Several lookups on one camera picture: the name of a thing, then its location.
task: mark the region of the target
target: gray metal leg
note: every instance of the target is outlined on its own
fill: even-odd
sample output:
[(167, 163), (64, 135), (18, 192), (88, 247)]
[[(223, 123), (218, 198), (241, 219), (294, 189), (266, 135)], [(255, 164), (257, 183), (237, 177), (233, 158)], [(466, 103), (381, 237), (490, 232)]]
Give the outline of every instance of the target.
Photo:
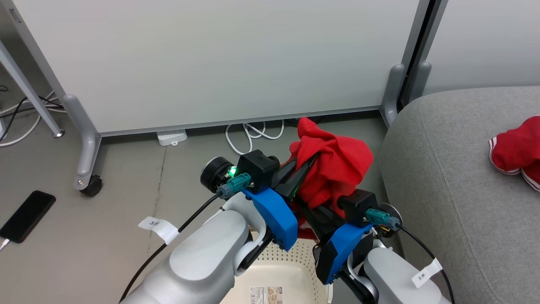
[(381, 115), (386, 127), (390, 127), (392, 122), (394, 122), (394, 119), (396, 119), (397, 98), (400, 94), (405, 72), (405, 66), (403, 64), (396, 64), (390, 69), (381, 105)]
[(413, 87), (410, 91), (409, 102), (422, 97), (424, 88), (428, 82), (429, 73), (431, 72), (431, 63), (424, 61), (418, 65), (418, 71), (414, 79)]
[(101, 136), (96, 131), (96, 128), (76, 96), (69, 94), (64, 95), (63, 101), (64, 108), (79, 129), (83, 141), (79, 166), (77, 167), (77, 176), (73, 183), (75, 189), (83, 190), (88, 186), (88, 181), (92, 175), (92, 169), (96, 162), (99, 144), (101, 143)]
[(5, 132), (5, 124), (4, 124), (4, 119), (3, 118), (0, 118), (0, 136), (2, 136), (2, 134), (4, 134)]
[(11, 77), (13, 77), (15, 82), (17, 82), (23, 93), (32, 102), (34, 108), (36, 108), (45, 123), (49, 126), (49, 128), (51, 128), (53, 136), (60, 137), (64, 135), (64, 130), (60, 129), (60, 127), (52, 119), (52, 116), (49, 111), (47, 111), (43, 101), (39, 99), (38, 95), (33, 90), (26, 77), (24, 77), (21, 69), (17, 66), (2, 42), (0, 42), (0, 62), (2, 62), (5, 69), (11, 75)]

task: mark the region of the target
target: whiteboard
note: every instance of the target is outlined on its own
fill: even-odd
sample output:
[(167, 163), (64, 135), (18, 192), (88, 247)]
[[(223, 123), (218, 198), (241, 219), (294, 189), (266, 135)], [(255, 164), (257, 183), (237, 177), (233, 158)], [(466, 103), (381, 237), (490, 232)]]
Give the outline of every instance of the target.
[(449, 0), (429, 50), (424, 95), (540, 85), (540, 2)]
[(14, 0), (98, 132), (380, 105), (418, 0)]

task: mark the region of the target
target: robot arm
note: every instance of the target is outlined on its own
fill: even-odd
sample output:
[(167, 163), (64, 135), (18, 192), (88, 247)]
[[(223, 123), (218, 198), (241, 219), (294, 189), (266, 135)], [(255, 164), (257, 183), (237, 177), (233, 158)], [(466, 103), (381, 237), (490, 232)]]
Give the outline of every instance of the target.
[[(298, 222), (289, 205), (316, 158), (299, 170), (295, 170), (295, 160), (280, 167), (275, 157), (258, 150), (242, 155), (238, 167), (222, 157), (210, 161), (201, 182), (214, 193), (228, 193), (223, 195), (228, 201), (122, 303), (220, 303), (234, 286), (234, 277), (244, 273), (271, 241), (283, 250), (296, 242)], [(242, 174), (251, 182), (231, 196), (234, 178)], [(340, 198), (345, 219), (324, 206), (308, 209), (299, 199), (295, 201), (319, 239), (314, 257), (321, 282), (343, 280), (362, 303), (448, 303), (431, 281), (415, 288), (411, 277), (418, 270), (382, 242), (373, 241), (371, 232), (377, 222), (370, 222), (367, 211), (388, 214), (379, 208), (374, 194), (357, 190)], [(257, 239), (251, 237), (250, 228), (259, 233)], [(367, 277), (352, 270), (360, 263)]]

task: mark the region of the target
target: product label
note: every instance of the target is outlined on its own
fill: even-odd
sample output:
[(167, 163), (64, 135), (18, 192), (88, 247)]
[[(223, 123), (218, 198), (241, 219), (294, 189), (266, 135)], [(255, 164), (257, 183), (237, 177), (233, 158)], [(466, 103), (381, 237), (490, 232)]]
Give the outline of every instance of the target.
[(283, 287), (251, 287), (249, 304), (283, 304)]
[(178, 233), (178, 228), (173, 224), (151, 216), (145, 218), (144, 221), (139, 224), (139, 227), (157, 233), (167, 245), (180, 234)]
[(437, 261), (437, 259), (434, 259), (431, 264), (427, 265), (422, 269), (419, 273), (417, 273), (415, 276), (413, 276), (413, 283), (416, 286), (416, 288), (420, 288), (424, 283), (429, 281), (429, 278), (432, 277), (434, 274), (438, 273), (442, 270), (441, 264)]

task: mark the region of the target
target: camera lens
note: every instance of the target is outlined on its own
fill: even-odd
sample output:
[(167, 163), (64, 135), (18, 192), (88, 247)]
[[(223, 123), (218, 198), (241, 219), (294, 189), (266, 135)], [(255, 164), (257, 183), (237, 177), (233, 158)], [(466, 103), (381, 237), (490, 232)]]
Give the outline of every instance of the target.
[(211, 159), (201, 172), (201, 184), (212, 193), (234, 175), (235, 166), (222, 156)]

